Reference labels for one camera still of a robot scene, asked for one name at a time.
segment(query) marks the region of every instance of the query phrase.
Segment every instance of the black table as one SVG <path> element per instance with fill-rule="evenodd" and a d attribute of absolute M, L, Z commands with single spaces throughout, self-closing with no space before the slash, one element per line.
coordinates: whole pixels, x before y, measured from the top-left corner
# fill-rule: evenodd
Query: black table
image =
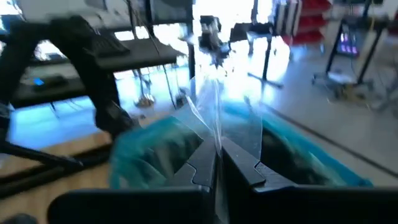
<path fill-rule="evenodd" d="M 99 58 L 97 60 L 98 64 L 107 72 L 121 72 L 176 63 L 177 56 L 182 55 L 181 52 L 169 45 L 162 44 L 158 39 L 154 39 L 154 42 L 159 49 L 160 55 L 150 39 L 127 40 L 123 41 L 123 43 L 131 49 L 131 53 L 117 57 Z M 57 60 L 55 63 L 35 62 L 33 67 L 63 63 L 69 63 L 68 59 Z M 65 86 L 41 91 L 40 93 L 34 91 L 30 85 L 21 84 L 11 100 L 11 104 L 15 108 L 21 108 L 86 95 L 85 87 L 79 77 L 71 78 L 67 81 L 68 83 Z"/>
<path fill-rule="evenodd" d="M 256 75 L 253 75 L 250 73 L 248 75 L 250 77 L 259 79 L 263 83 L 270 84 L 276 88 L 283 88 L 282 84 L 276 83 L 276 82 L 273 82 L 273 81 L 270 81 L 267 79 L 268 64 L 269 64 L 269 58 L 271 56 L 271 44 L 272 44 L 273 35 L 272 34 L 257 34 L 255 32 L 247 32 L 247 38 L 250 39 L 251 41 L 258 39 L 258 38 L 264 38 L 264 37 L 267 38 L 268 45 L 267 45 L 267 50 L 266 50 L 266 59 L 264 62 L 264 69 L 262 71 L 262 77 L 259 78 Z M 198 36 L 195 36 L 194 34 L 188 34 L 185 37 L 182 37 L 180 40 L 185 41 L 188 44 L 188 46 L 191 46 L 191 47 L 193 47 L 194 45 L 199 45 Z"/>

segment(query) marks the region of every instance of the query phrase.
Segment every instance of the shelf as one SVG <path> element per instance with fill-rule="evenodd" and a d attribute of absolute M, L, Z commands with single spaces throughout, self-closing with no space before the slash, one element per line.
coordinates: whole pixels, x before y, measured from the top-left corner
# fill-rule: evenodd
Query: shelf
<path fill-rule="evenodd" d="M 326 21 L 322 15 L 301 17 L 298 23 L 297 33 L 313 31 L 327 24 L 328 21 Z"/>
<path fill-rule="evenodd" d="M 319 30 L 315 30 L 303 34 L 297 34 L 295 37 L 289 37 L 289 36 L 282 37 L 282 40 L 287 45 L 290 45 L 290 40 L 292 39 L 293 42 L 291 45 L 314 44 L 321 42 L 323 40 L 323 35 Z"/>
<path fill-rule="evenodd" d="M 322 14 L 331 9 L 332 5 L 328 0 L 303 0 L 302 16 Z"/>

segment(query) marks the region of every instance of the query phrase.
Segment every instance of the teal fabric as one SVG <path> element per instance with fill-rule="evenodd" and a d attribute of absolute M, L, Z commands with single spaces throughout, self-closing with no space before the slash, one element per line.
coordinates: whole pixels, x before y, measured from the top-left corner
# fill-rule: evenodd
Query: teal fabric
<path fill-rule="evenodd" d="M 247 107 L 235 103 L 224 104 L 224 111 L 240 117 L 247 117 L 252 114 Z M 259 114 L 262 116 L 263 128 L 280 136 L 291 149 L 298 151 L 303 157 L 307 158 L 308 162 L 321 164 L 323 170 L 327 170 L 334 179 L 337 179 L 337 182 L 341 183 L 342 180 L 344 185 L 347 186 L 373 186 L 369 180 L 361 178 L 336 159 L 330 157 L 322 148 L 294 131 L 286 121 L 266 111 L 259 112 Z"/>
<path fill-rule="evenodd" d="M 293 153 L 300 153 L 306 163 L 332 180 L 332 185 L 368 185 L 320 147 L 295 132 L 280 118 L 269 113 L 254 113 L 244 103 L 223 103 L 220 114 L 222 136 L 230 138 L 255 157 L 259 157 L 262 129 L 283 139 Z M 204 125 L 188 109 L 177 111 L 145 129 L 122 134 L 111 156 L 110 186 L 114 189 L 148 189 L 171 178 L 188 160 L 202 139 L 216 132 Z"/>
<path fill-rule="evenodd" d="M 202 140 L 174 117 L 117 138 L 111 156 L 113 189 L 158 187 L 172 177 Z"/>

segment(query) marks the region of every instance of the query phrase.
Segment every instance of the transparent plastic film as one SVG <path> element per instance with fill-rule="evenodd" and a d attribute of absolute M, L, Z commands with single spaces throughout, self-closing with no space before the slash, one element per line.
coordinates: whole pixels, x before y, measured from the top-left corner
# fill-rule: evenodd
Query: transparent plastic film
<path fill-rule="evenodd" d="M 185 101 L 174 117 L 202 139 L 215 138 L 220 154 L 220 81 L 212 75 L 192 79 L 189 91 L 185 92 Z"/>
<path fill-rule="evenodd" d="M 256 108 L 261 95 L 253 91 L 253 87 L 261 83 L 255 79 L 248 80 L 242 75 L 225 78 L 221 83 L 221 113 L 218 116 L 222 127 L 221 135 L 259 159 L 262 119 Z"/>

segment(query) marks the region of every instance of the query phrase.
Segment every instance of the gray floor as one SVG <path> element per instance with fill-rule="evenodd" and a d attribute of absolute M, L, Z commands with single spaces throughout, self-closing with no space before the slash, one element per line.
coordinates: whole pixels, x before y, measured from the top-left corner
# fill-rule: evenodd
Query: gray floor
<path fill-rule="evenodd" d="M 309 139 L 319 143 L 329 154 L 353 169 L 365 178 L 371 179 L 376 185 L 398 185 L 398 179 L 393 177 L 398 173 L 395 163 L 398 156 L 397 132 L 398 120 L 387 111 L 382 114 L 369 111 L 356 105 L 347 103 L 330 103 L 328 93 L 322 86 L 311 86 L 311 76 L 315 72 L 325 69 L 327 54 L 322 56 L 317 50 L 309 49 L 304 58 L 289 62 L 289 48 L 280 40 L 275 40 L 273 48 L 277 49 L 269 63 L 269 79 L 284 84 L 282 90 L 266 86 L 261 90 L 261 83 L 246 76 L 247 71 L 261 75 L 264 64 L 265 40 L 255 43 L 252 58 L 247 57 L 246 43 L 237 43 L 239 49 L 231 59 L 235 72 L 230 73 L 231 85 L 237 88 L 231 91 L 231 97 L 241 97 L 242 93 L 249 93 L 257 97 L 267 106 L 278 113 L 320 133 L 332 141 L 348 148 L 354 153 L 374 162 L 370 164 L 358 156 L 353 156 L 339 147 L 322 140 L 297 126 L 292 128 L 302 132 Z M 349 63 L 340 62 L 339 66 L 349 68 Z M 369 69 L 369 76 L 373 77 L 374 67 Z M 172 89 L 178 84 L 184 86 L 188 83 L 188 71 L 181 68 L 169 74 Z M 118 82 L 118 87 L 123 102 L 123 107 L 134 114 L 151 116 L 158 111 L 172 110 L 170 96 L 167 91 L 166 80 L 163 73 L 153 74 L 152 94 L 157 98 L 154 108 L 139 110 L 134 106 L 139 90 L 138 82 L 127 75 Z M 32 108 L 16 110 L 13 113 L 13 125 L 10 141 L 26 147 L 41 149 L 71 139 L 80 138 L 91 134 L 97 129 L 93 123 L 93 106 L 87 97 L 73 99 L 73 101 L 58 102 L 55 104 L 57 111 L 53 112 L 49 105 L 40 105 Z"/>

